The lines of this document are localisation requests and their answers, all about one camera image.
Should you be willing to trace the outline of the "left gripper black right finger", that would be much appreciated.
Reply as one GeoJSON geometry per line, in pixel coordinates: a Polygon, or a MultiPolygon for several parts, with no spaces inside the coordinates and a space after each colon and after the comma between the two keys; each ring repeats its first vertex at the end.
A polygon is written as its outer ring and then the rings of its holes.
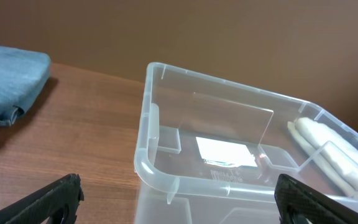
{"type": "Polygon", "coordinates": [[[287,174],[278,176],[274,198],[280,224],[358,224],[358,213],[287,174]]]}

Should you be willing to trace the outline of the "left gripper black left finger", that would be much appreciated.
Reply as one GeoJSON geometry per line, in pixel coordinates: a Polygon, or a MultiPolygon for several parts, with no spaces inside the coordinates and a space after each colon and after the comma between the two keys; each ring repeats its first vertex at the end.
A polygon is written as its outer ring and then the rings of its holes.
{"type": "Polygon", "coordinates": [[[74,224],[84,200],[78,174],[68,174],[0,210],[0,224],[74,224]]]}

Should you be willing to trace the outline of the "cream cloth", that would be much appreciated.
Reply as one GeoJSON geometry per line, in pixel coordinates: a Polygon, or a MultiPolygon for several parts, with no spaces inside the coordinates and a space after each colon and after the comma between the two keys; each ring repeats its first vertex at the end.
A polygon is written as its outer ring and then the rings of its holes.
{"type": "Polygon", "coordinates": [[[287,123],[293,140],[342,192],[358,199],[358,133],[340,120],[300,117],[287,123]]]}

